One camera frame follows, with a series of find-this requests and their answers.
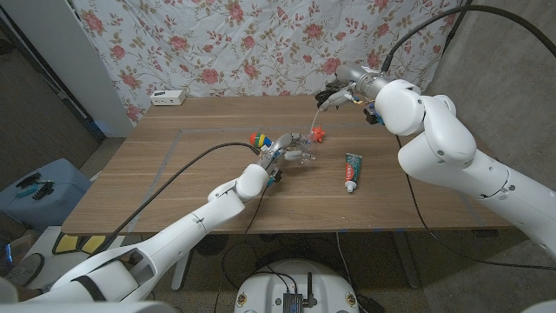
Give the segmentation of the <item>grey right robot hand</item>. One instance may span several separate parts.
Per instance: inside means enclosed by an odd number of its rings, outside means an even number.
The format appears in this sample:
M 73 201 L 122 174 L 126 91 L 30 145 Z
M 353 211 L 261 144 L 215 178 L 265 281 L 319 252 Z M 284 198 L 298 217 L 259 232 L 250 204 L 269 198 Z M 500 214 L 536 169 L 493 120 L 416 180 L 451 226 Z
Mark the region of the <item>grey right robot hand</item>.
M 378 70 L 372 70 L 356 63 L 338 66 L 335 77 L 342 88 L 333 92 L 326 100 L 320 101 L 319 111 L 349 103 L 365 105 L 374 100 L 379 92 L 391 82 L 390 78 Z

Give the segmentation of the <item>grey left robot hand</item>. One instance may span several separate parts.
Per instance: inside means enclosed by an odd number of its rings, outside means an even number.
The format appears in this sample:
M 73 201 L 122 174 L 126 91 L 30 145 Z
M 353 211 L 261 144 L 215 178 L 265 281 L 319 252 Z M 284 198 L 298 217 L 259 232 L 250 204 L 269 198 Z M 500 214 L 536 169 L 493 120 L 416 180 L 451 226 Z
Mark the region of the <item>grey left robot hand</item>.
M 270 173 L 281 160 L 310 162 L 314 160 L 314 155 L 308 152 L 311 144 L 309 138 L 302 133 L 286 133 L 261 152 L 258 164 Z

